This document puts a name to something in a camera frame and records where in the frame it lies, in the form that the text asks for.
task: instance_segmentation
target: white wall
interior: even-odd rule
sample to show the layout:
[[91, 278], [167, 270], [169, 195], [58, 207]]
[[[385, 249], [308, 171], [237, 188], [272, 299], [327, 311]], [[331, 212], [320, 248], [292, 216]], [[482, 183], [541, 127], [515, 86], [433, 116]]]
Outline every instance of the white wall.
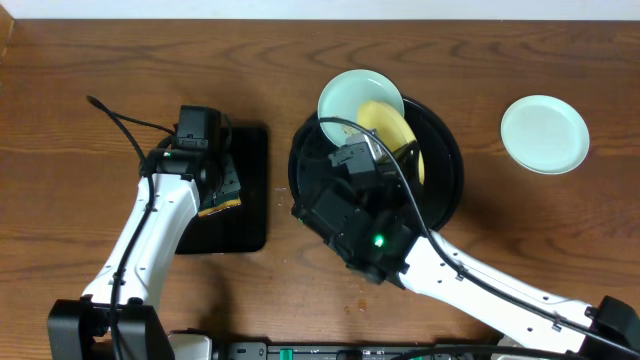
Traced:
[[0, 0], [16, 19], [640, 20], [640, 0]]

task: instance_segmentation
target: green tape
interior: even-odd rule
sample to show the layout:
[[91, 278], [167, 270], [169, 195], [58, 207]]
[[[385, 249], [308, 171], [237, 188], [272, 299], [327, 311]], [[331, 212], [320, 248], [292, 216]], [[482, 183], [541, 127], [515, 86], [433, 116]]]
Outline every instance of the green tape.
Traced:
[[293, 360], [293, 349], [280, 349], [280, 360]]

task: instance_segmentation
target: wooden table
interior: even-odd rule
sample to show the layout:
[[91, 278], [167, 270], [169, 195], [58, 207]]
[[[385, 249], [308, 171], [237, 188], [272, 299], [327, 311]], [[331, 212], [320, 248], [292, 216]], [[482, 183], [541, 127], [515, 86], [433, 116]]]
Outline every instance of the wooden table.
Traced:
[[[129, 216], [138, 160], [89, 106], [170, 125], [181, 104], [269, 128], [269, 237], [242, 255], [176, 257], [166, 330], [221, 339], [428, 343], [495, 333], [436, 300], [375, 286], [290, 214], [291, 138], [336, 74], [368, 68], [431, 107], [465, 160], [465, 193], [443, 229], [454, 244], [531, 283], [640, 309], [640, 23], [18, 21], [0, 65], [0, 353], [50, 357], [47, 314], [78, 298]], [[542, 176], [500, 141], [503, 112], [531, 94], [584, 117], [578, 169]], [[131, 126], [143, 148], [162, 133]]]

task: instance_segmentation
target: white plate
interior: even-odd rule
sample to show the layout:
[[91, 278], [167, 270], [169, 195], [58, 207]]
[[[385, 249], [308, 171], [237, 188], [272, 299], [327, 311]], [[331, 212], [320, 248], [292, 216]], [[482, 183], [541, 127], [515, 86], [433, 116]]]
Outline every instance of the white plate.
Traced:
[[[404, 117], [404, 103], [398, 88], [382, 74], [363, 69], [343, 72], [325, 86], [318, 101], [318, 117], [337, 117], [355, 123], [360, 105], [371, 100], [391, 105]], [[358, 132], [339, 124], [320, 126], [336, 146], [344, 145], [349, 136]]]
[[589, 130], [580, 114], [551, 96], [527, 96], [513, 103], [500, 132], [509, 155], [541, 174], [571, 171], [589, 151]]

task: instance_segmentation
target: green light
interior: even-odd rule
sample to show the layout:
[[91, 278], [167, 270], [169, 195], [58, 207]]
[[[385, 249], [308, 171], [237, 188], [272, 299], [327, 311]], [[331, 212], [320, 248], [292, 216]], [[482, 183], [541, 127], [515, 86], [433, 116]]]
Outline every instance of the green light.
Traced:
[[378, 234], [373, 237], [373, 245], [377, 247], [382, 247], [384, 245], [384, 236], [382, 234]]

